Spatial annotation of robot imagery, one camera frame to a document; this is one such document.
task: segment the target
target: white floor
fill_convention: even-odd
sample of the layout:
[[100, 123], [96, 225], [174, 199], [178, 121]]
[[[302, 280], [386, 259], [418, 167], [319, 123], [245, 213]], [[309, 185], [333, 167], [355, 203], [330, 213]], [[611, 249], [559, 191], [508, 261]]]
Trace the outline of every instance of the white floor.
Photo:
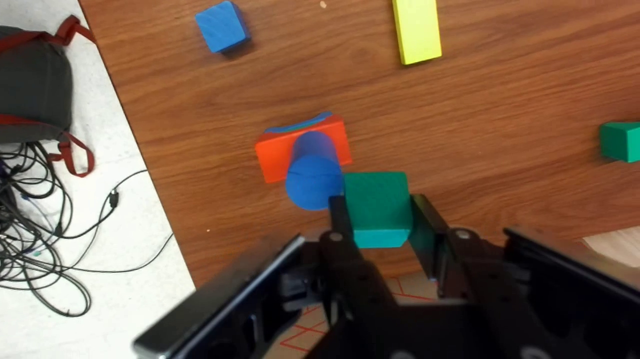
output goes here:
[[[55, 31], [68, 15], [82, 15], [77, 0], [57, 1], [0, 1], [0, 25]], [[144, 159], [128, 127], [117, 91], [111, 83], [98, 47], [77, 35], [68, 47], [75, 69], [75, 127], [96, 151], [96, 171], [70, 177], [59, 173], [77, 201], [77, 225], [82, 229], [96, 221], [104, 195], [128, 173], [143, 169]], [[98, 243], [84, 267], [132, 267], [147, 261], [173, 231], [159, 193], [149, 175], [138, 175], [120, 189], [120, 205], [112, 219], [100, 227]], [[65, 243], [61, 253], [77, 257], [87, 239]], [[194, 282], [182, 253], [173, 241], [147, 269], [128, 275], [79, 273], [93, 292], [95, 306], [89, 314], [67, 318], [48, 310], [29, 290], [0, 288], [0, 356], [135, 356], [135, 336], [162, 312], [185, 298]], [[50, 292], [59, 304], [75, 308], [79, 294], [67, 284]]]

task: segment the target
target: green cube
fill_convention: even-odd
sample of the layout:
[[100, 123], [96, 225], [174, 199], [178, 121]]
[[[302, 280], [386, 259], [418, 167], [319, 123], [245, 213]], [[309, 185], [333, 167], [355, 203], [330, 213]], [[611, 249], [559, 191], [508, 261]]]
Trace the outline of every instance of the green cube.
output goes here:
[[358, 247], [404, 245], [414, 223], [406, 173], [346, 173], [345, 195]]
[[600, 151], [609, 159], [640, 161], [640, 121], [609, 121], [600, 125]]

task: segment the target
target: toy block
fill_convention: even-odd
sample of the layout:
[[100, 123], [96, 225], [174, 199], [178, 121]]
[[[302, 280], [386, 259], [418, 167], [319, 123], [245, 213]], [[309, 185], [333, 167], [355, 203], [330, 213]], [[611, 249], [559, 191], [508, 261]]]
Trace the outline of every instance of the toy block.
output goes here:
[[345, 195], [358, 247], [404, 245], [414, 225], [406, 173], [346, 173]]
[[640, 121], [609, 121], [600, 125], [600, 151], [609, 159], [640, 161]]
[[197, 23], [211, 51], [222, 53], [250, 39], [238, 5], [230, 0], [199, 11]]
[[268, 127], [258, 137], [257, 157], [267, 183], [278, 183], [286, 179], [297, 139], [307, 131], [320, 131], [328, 135], [334, 143], [341, 165], [346, 165], [352, 161], [352, 151], [348, 145], [345, 121], [330, 111], [323, 111], [320, 115], [307, 119], [302, 123]]
[[345, 193], [343, 167], [326, 133], [307, 131], [297, 139], [286, 193], [307, 211], [323, 211], [333, 195]]
[[403, 63], [442, 55], [436, 0], [394, 0], [394, 17]]

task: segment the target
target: red block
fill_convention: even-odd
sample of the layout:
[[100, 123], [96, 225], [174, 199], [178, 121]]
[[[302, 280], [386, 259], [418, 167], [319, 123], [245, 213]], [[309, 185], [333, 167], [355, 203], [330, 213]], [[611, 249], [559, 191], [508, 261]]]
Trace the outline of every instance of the red block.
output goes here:
[[326, 133], [334, 141], [341, 165], [352, 163], [345, 121], [338, 115], [325, 111], [302, 123], [271, 127], [258, 137], [257, 157], [267, 183], [278, 183], [286, 179], [295, 143], [307, 131]]

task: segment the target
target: wood grain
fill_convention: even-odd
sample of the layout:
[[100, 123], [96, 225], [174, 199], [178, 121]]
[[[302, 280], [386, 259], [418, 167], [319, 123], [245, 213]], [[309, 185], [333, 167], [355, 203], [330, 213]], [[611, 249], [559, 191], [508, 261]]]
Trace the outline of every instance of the wood grain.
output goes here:
[[[640, 1], [441, 0], [445, 57], [403, 67], [389, 0], [236, 0], [250, 51], [213, 55], [207, 0], [82, 0], [194, 280], [257, 239], [320, 233], [326, 213], [264, 185], [254, 139], [333, 109], [352, 171], [401, 169], [445, 217], [501, 243], [640, 221], [640, 167], [599, 155], [599, 123], [640, 115]], [[369, 253], [386, 275], [410, 251]]]

